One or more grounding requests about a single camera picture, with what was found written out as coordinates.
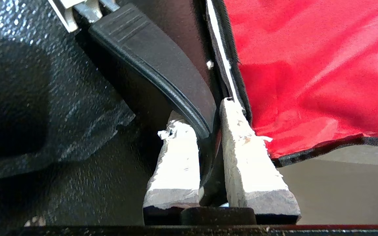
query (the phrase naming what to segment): red fabric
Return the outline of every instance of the red fabric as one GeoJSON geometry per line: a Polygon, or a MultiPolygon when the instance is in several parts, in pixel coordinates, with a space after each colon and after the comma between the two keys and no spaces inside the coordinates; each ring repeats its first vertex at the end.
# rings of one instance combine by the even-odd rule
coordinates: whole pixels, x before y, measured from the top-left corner
{"type": "Polygon", "coordinates": [[[378,136],[378,0],[225,0],[271,158],[378,136]]]}

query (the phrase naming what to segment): black fabric edge trim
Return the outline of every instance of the black fabric edge trim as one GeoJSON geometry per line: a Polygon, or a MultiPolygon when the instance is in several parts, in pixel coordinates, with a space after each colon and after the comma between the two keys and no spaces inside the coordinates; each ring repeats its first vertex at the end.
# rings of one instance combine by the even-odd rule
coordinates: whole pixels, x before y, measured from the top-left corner
{"type": "Polygon", "coordinates": [[[233,31],[231,29],[230,18],[228,17],[227,8],[225,7],[224,0],[213,0],[217,20],[220,28],[220,35],[222,44],[224,46],[225,54],[230,61],[232,79],[237,87],[237,95],[239,96],[240,103],[244,106],[245,117],[249,124],[252,123],[252,109],[250,106],[249,98],[246,93],[246,86],[239,69],[239,56],[236,51],[236,44],[234,42],[233,31]]]}
{"type": "Polygon", "coordinates": [[[328,152],[334,151],[336,149],[355,145],[371,145],[378,147],[378,137],[359,137],[353,139],[337,140],[322,147],[311,148],[305,151],[285,155],[276,160],[273,159],[272,162],[276,167],[289,166],[304,160],[327,154],[328,152]]]}

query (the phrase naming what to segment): white strip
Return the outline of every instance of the white strip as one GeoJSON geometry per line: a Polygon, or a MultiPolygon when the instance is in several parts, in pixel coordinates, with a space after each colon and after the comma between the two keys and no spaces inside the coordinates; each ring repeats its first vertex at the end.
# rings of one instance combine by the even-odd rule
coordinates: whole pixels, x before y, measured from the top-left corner
{"type": "Polygon", "coordinates": [[[175,116],[167,130],[160,131],[164,140],[156,171],[148,185],[153,189],[198,190],[200,181],[199,154],[195,130],[175,116]]]}
{"type": "Polygon", "coordinates": [[[212,25],[212,28],[213,28],[213,33],[214,33],[216,42],[218,43],[218,48],[219,48],[219,51],[220,51],[222,62],[224,64],[225,73],[227,75],[227,79],[228,79],[228,82],[230,84],[231,93],[233,94],[233,98],[234,98],[235,103],[240,104],[239,98],[237,98],[236,86],[234,85],[233,79],[231,78],[231,72],[230,72],[231,66],[230,66],[230,63],[228,62],[227,56],[225,55],[224,45],[222,44],[222,39],[221,39],[221,35],[220,35],[220,28],[219,28],[219,25],[218,25],[218,19],[217,19],[217,16],[216,16],[216,12],[215,12],[212,0],[207,0],[207,13],[210,17],[210,22],[211,22],[211,25],[212,25]]]}
{"type": "Polygon", "coordinates": [[[268,156],[265,141],[272,139],[256,136],[240,105],[231,100],[223,100],[220,115],[225,186],[230,205],[237,206],[248,193],[288,190],[268,156]]]}

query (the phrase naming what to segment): beige surface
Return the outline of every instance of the beige surface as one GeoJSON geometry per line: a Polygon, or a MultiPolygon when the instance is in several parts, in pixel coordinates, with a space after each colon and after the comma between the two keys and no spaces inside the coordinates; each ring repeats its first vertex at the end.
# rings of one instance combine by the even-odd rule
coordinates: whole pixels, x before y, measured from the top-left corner
{"type": "Polygon", "coordinates": [[[299,224],[378,224],[378,147],[346,147],[279,171],[300,205],[299,224]]]}

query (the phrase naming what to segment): curved black plastic piece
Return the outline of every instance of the curved black plastic piece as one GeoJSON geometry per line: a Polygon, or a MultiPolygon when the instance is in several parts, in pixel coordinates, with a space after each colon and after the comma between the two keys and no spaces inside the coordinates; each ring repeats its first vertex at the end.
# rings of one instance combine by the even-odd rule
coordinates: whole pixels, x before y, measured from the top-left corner
{"type": "Polygon", "coordinates": [[[132,4],[104,16],[91,36],[173,103],[201,139],[213,131],[216,103],[208,85],[174,41],[132,4]]]}

